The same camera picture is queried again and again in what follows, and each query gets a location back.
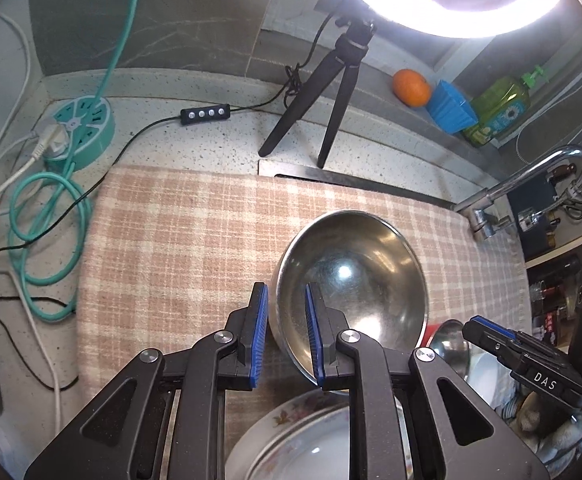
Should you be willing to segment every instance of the tripod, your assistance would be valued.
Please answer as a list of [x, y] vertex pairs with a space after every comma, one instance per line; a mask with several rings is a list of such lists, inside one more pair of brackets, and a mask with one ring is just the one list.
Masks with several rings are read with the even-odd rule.
[[267, 140], [264, 141], [260, 151], [258, 151], [258, 155], [269, 155], [282, 140], [282, 137], [287, 134], [291, 126], [302, 119], [306, 111], [311, 108], [327, 86], [344, 69], [331, 118], [324, 134], [324, 140], [322, 140], [320, 155], [318, 155], [318, 168], [324, 167], [335, 140], [335, 135], [340, 128], [344, 112], [347, 110], [351, 95], [356, 88], [360, 62], [369, 51], [369, 41], [371, 41], [375, 33], [375, 24], [372, 21], [366, 22], [360, 19], [349, 21], [348, 18], [338, 18], [335, 24], [338, 27], [348, 25], [349, 28], [338, 38], [335, 48], [322, 59], [311, 74], [311, 77], [302, 86], [302, 89], [293, 99], [287, 111], [280, 117]]

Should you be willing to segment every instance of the teal cable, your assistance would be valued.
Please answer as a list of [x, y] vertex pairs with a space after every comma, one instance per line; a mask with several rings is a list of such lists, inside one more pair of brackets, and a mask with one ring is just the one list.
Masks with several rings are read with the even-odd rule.
[[[43, 171], [41, 173], [33, 174], [18, 184], [15, 188], [14, 193], [11, 196], [10, 204], [9, 204], [9, 225], [10, 230], [7, 235], [9, 245], [16, 244], [14, 240], [15, 237], [20, 238], [20, 240], [24, 242], [31, 242], [37, 238], [43, 231], [45, 231], [52, 222], [53, 216], [56, 211], [56, 206], [58, 205], [58, 200], [63, 192], [69, 193], [73, 200], [77, 200], [83, 193], [82, 188], [79, 186], [78, 183], [71, 179], [72, 173], [74, 172], [75, 164], [74, 164], [74, 153], [78, 144], [82, 137], [84, 136], [84, 124], [82, 121], [84, 117], [88, 114], [89, 108], [92, 105], [100, 102], [104, 91], [107, 88], [109, 83], [109, 79], [111, 78], [111, 74], [113, 70], [118, 65], [118, 61], [120, 60], [120, 56], [124, 47], [129, 39], [129, 34], [131, 33], [131, 27], [133, 25], [134, 17], [136, 15], [136, 8], [138, 6], [138, 0], [130, 0], [129, 2], [129, 12], [127, 12], [127, 19], [125, 21], [124, 28], [122, 30], [122, 34], [118, 40], [116, 45], [116, 50], [114, 51], [113, 57], [109, 62], [107, 67], [107, 72], [105, 72], [100, 85], [98, 86], [97, 91], [95, 92], [94, 98], [90, 102], [89, 106], [87, 107], [85, 114], [81, 117], [80, 124], [70, 136], [69, 140], [69, 148], [68, 153], [66, 156], [65, 164], [63, 166], [62, 174], [51, 173], [50, 171]], [[47, 186], [55, 186], [55, 189], [47, 201], [47, 203], [42, 207], [42, 209], [37, 213], [33, 221], [31, 222], [30, 227], [23, 231], [18, 227], [18, 217], [20, 216], [21, 211], [23, 210], [24, 203], [18, 205], [18, 199], [20, 195], [24, 191], [27, 186], [30, 186], [33, 182], [38, 180], [42, 180], [43, 184], [42, 187]], [[31, 313], [39, 317], [44, 321], [59, 321], [64, 319], [66, 316], [71, 314], [76, 309], [76, 294], [74, 293], [71, 300], [67, 303], [67, 306], [58, 312], [54, 312], [52, 314], [48, 314], [41, 310], [31, 298], [31, 295], [28, 291], [28, 285], [33, 286], [47, 286], [53, 285], [68, 276], [68, 274], [76, 267], [80, 257], [82, 255], [82, 250], [84, 249], [84, 240], [86, 238], [87, 228], [89, 225], [89, 220], [91, 218], [92, 213], [92, 206], [90, 200], [85, 199], [82, 202], [78, 203], [76, 207], [78, 212], [78, 237], [76, 240], [76, 248], [69, 259], [69, 261], [65, 264], [65, 266], [59, 270], [57, 273], [53, 274], [52, 276], [47, 276], [44, 278], [38, 278], [35, 276], [31, 276], [26, 271], [26, 264], [27, 258], [29, 256], [29, 248], [23, 248], [20, 250], [13, 250], [10, 251], [10, 259], [16, 274], [18, 275], [20, 286], [22, 287], [22, 291], [24, 293], [24, 298], [26, 300], [27, 306], [31, 310]]]

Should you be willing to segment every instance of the black cable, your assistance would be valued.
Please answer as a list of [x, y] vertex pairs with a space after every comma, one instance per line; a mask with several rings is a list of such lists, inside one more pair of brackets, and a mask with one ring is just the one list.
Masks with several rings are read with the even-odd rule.
[[[66, 303], [64, 303], [63, 301], [57, 300], [56, 298], [48, 298], [47, 296], [36, 296], [35, 298], [31, 298], [31, 299], [35, 300], [35, 301], [51, 301], [52, 303], [55, 303], [59, 306], [66, 308]], [[20, 301], [20, 297], [19, 296], [0, 296], [0, 301], [15, 301], [15, 300]], [[52, 392], [53, 386], [49, 386], [45, 381], [40, 379], [40, 377], [38, 377], [38, 375], [31, 369], [30, 364], [27, 362], [27, 359], [24, 358], [24, 356], [22, 355], [22, 352], [20, 352], [18, 345], [15, 343], [14, 338], [11, 335], [11, 332], [9, 332], [9, 329], [4, 324], [4, 321], [2, 321], [2, 319], [0, 319], [0, 325], [2, 326], [4, 331], [6, 332], [7, 337], [9, 338], [9, 342], [14, 347], [14, 350], [18, 354], [18, 357], [20, 358], [20, 361], [22, 361], [22, 364], [24, 364], [24, 367], [27, 368], [29, 373], [33, 376], [33, 378], [41, 386], [43, 386], [44, 388], [46, 388], [47, 390]], [[78, 382], [78, 376], [76, 376], [76, 378], [73, 381], [71, 381], [69, 384], [67, 384], [66, 386], [62, 386], [60, 388], [60, 391], [61, 392], [67, 391], [69, 388], [73, 387], [77, 382]]]
[[78, 199], [76, 199], [67, 209], [65, 209], [65, 211], [62, 213], [62, 215], [60, 215], [56, 219], [56, 221], [54, 221], [47, 229], [45, 229], [38, 236], [36, 236], [35, 238], [32, 238], [28, 242], [24, 242], [24, 243], [22, 243], [20, 245], [0, 247], [0, 253], [3, 252], [3, 251], [13, 251], [13, 250], [18, 250], [18, 249], [25, 249], [25, 248], [29, 247], [31, 244], [33, 244], [33, 243], [37, 242], [38, 240], [40, 240], [43, 236], [46, 236], [47, 234], [49, 234], [51, 231], [53, 231], [53, 229], [55, 229], [57, 227], [58, 224], [60, 224], [60, 222], [62, 222], [62, 220], [65, 218], [65, 216], [67, 216], [69, 214], [69, 212], [71, 211], [71, 209], [73, 209], [74, 207], [76, 207], [79, 203], [82, 202], [82, 200], [84, 200], [85, 198], [87, 198], [87, 196], [89, 196], [90, 193], [92, 193], [98, 186], [100, 186], [100, 184], [102, 183], [102, 181], [104, 180], [104, 178], [111, 171], [111, 168], [114, 166], [114, 164], [116, 164], [122, 158], [122, 155], [124, 155], [124, 153], [127, 151], [127, 148], [131, 145], [131, 143], [134, 140], [136, 140], [138, 138], [138, 136], [140, 136], [141, 134], [143, 134], [144, 132], [146, 132], [148, 129], [150, 129], [150, 128], [158, 125], [158, 124], [167, 123], [169, 121], [179, 121], [179, 120], [180, 120], [180, 116], [167, 117], [167, 118], [164, 118], [164, 119], [160, 119], [160, 120], [154, 121], [153, 123], [148, 124], [147, 126], [145, 126], [144, 128], [142, 128], [142, 130], [140, 130], [138, 133], [136, 133], [133, 137], [131, 137], [127, 141], [127, 143], [124, 145], [124, 147], [122, 148], [122, 150], [120, 150], [120, 152], [118, 153], [118, 156], [113, 161], [113, 163], [111, 164], [111, 166], [109, 167], [109, 169], [107, 171], [105, 171], [104, 175], [102, 175], [100, 177], [100, 179], [98, 180], [98, 182], [96, 182], [93, 186], [91, 186], [87, 191], [85, 191], [84, 193], [82, 193], [78, 197]]
[[[109, 174], [109, 172], [111, 171], [111, 168], [122, 158], [122, 155], [124, 155], [124, 153], [127, 151], [127, 148], [131, 145], [131, 143], [136, 140], [138, 138], [138, 136], [140, 136], [141, 134], [143, 134], [144, 132], [146, 132], [148, 129], [161, 124], [161, 123], [167, 123], [169, 121], [177, 121], [180, 120], [180, 116], [175, 116], [175, 117], [167, 117], [164, 119], [160, 119], [157, 121], [154, 121], [151, 124], [148, 124], [147, 126], [145, 126], [144, 128], [142, 128], [138, 133], [134, 134], [133, 137], [131, 137], [127, 143], [124, 145], [124, 147], [122, 148], [122, 150], [120, 150], [120, 152], [118, 153], [118, 156], [115, 158], [115, 160], [113, 161], [113, 163], [111, 164], [111, 166], [109, 167], [109, 169], [104, 173], [104, 175], [102, 175], [100, 177], [100, 179], [98, 179], [98, 182], [96, 182], [93, 186], [91, 186], [87, 191], [85, 191], [84, 193], [82, 193], [78, 199], [76, 199], [63, 213], [62, 215], [60, 215], [47, 229], [45, 229], [43, 232], [41, 232], [38, 236], [36, 236], [35, 238], [32, 238], [30, 241], [22, 243], [20, 245], [16, 245], [16, 246], [6, 246], [6, 247], [0, 247], [0, 253], [3, 251], [11, 251], [11, 250], [18, 250], [18, 249], [25, 249], [27, 247], [29, 247], [31, 244], [33, 244], [34, 242], [37, 242], [38, 240], [40, 240], [43, 236], [46, 236], [47, 234], [49, 234], [49, 232], [51, 232], [53, 229], [55, 229], [55, 227], [57, 227], [58, 224], [60, 224], [60, 222], [62, 222], [63, 218], [65, 216], [67, 216], [69, 214], [69, 212], [71, 211], [71, 209], [73, 209], [74, 207], [76, 207], [76, 205], [78, 205], [80, 202], [82, 202], [82, 200], [84, 200], [87, 196], [89, 196], [90, 193], [92, 193], [98, 186], [100, 186], [100, 184], [104, 181], [104, 178]], [[5, 300], [20, 300], [20, 298], [18, 296], [0, 296], [0, 300], [1, 299], [5, 299]], [[33, 298], [34, 300], [46, 300], [46, 301], [52, 301], [56, 304], [61, 304], [62, 306], [64, 306], [66, 308], [66, 304], [63, 303], [60, 300], [56, 300], [54, 298], [46, 298], [46, 297], [39, 297], [39, 298]], [[16, 353], [18, 354], [18, 357], [20, 358], [20, 360], [23, 362], [23, 364], [25, 365], [25, 367], [27, 368], [27, 370], [31, 373], [31, 375], [33, 375], [33, 377], [36, 379], [36, 381], [38, 381], [38, 383], [40, 383], [42, 386], [44, 386], [47, 390], [51, 390], [53, 391], [53, 388], [51, 386], [49, 386], [48, 384], [46, 384], [44, 381], [42, 381], [31, 369], [31, 367], [29, 366], [29, 364], [27, 363], [27, 361], [24, 359], [24, 357], [22, 356], [22, 354], [20, 353], [20, 350], [18, 349], [18, 347], [16, 346], [15, 342], [14, 342], [14, 338], [12, 337], [11, 333], [9, 332], [9, 329], [7, 328], [7, 326], [4, 324], [4, 322], [2, 322], [2, 320], [0, 319], [0, 325], [2, 325], [2, 328], [4, 328], [4, 331], [7, 334], [7, 337], [9, 338], [9, 341], [11, 342], [12, 346], [14, 346], [14, 349], [16, 351]], [[76, 377], [73, 381], [71, 381], [71, 383], [67, 384], [66, 386], [63, 386], [63, 388], [60, 388], [60, 391], [65, 391], [68, 390], [69, 388], [71, 388], [74, 384], [76, 384], [78, 382], [78, 377]]]
[[305, 66], [307, 66], [309, 64], [309, 62], [311, 61], [311, 58], [313, 57], [313, 53], [315, 52], [315, 48], [318, 45], [318, 40], [320, 39], [320, 36], [322, 35], [322, 32], [324, 31], [324, 28], [327, 26], [328, 22], [330, 22], [330, 20], [335, 15], [335, 13], [338, 12], [338, 10], [342, 6], [342, 4], [346, 1], [347, 0], [341, 0], [340, 3], [335, 6], [335, 9], [333, 9], [330, 13], [328, 13], [327, 17], [324, 18], [322, 25], [320, 25], [318, 32], [316, 32], [315, 37], [313, 38], [313, 43], [311, 44], [311, 49], [309, 49], [309, 54], [306, 56], [305, 62], [302, 64], [296, 63], [295, 68], [291, 68], [289, 65], [285, 65], [285, 73], [287, 74], [287, 81], [282, 85], [282, 88], [280, 90], [278, 90], [277, 93], [271, 99], [269, 99], [268, 101], [264, 101], [263, 103], [260, 103], [257, 105], [231, 108], [231, 111], [232, 112], [241, 112], [243, 110], [254, 110], [255, 108], [263, 107], [263, 106], [268, 105], [268, 104], [272, 103], [273, 101], [275, 101], [278, 97], [280, 97], [282, 95], [282, 92], [284, 92], [285, 90], [287, 90], [287, 91], [285, 92], [284, 104], [285, 104], [285, 108], [289, 108], [289, 103], [287, 102], [287, 99], [289, 99], [290, 97], [295, 97], [296, 95], [298, 95], [300, 93], [300, 90], [302, 89], [303, 83], [302, 83], [302, 79], [300, 79], [300, 69], [304, 68]]

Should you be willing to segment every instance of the metal screw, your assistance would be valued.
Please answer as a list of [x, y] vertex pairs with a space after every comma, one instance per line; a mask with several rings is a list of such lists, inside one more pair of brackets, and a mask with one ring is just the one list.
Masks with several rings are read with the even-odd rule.
[[228, 343], [233, 339], [233, 334], [228, 330], [218, 330], [213, 334], [213, 339], [215, 339], [216, 343]]
[[418, 348], [415, 351], [415, 357], [417, 357], [420, 361], [430, 363], [433, 361], [433, 359], [435, 359], [436, 353], [431, 348], [423, 346], [422, 348]]
[[147, 348], [140, 352], [140, 361], [143, 363], [152, 363], [158, 359], [160, 352], [155, 348]]
[[360, 333], [356, 332], [355, 330], [344, 330], [344, 332], [341, 333], [340, 337], [342, 338], [343, 341], [346, 341], [347, 343], [357, 343], [358, 341], [360, 341]]

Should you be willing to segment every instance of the orange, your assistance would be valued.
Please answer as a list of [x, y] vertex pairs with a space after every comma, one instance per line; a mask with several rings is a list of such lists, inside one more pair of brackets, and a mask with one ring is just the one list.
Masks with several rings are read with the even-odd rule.
[[405, 105], [415, 108], [429, 102], [431, 86], [423, 75], [404, 68], [393, 75], [393, 93]]

